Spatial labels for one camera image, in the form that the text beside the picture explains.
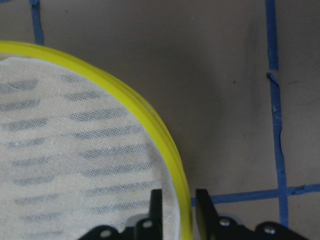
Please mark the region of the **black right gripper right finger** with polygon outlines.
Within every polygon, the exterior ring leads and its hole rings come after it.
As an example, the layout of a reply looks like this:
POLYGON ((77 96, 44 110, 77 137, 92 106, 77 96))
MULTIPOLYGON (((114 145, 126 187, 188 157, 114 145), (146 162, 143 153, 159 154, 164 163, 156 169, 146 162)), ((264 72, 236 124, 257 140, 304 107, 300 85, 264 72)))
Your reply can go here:
POLYGON ((221 216, 206 189, 195 191, 197 228, 202 240, 305 240, 279 223, 266 221, 250 230, 233 218, 221 216))

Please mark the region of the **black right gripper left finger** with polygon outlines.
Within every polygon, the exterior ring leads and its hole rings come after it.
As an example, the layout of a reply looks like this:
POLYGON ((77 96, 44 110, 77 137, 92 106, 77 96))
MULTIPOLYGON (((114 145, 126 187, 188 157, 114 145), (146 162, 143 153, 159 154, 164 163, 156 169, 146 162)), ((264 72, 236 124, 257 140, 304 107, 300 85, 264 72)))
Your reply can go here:
POLYGON ((149 210, 128 218, 125 229, 118 231, 110 225, 96 226, 81 240, 162 240, 163 239, 163 194, 153 189, 150 194, 149 210))

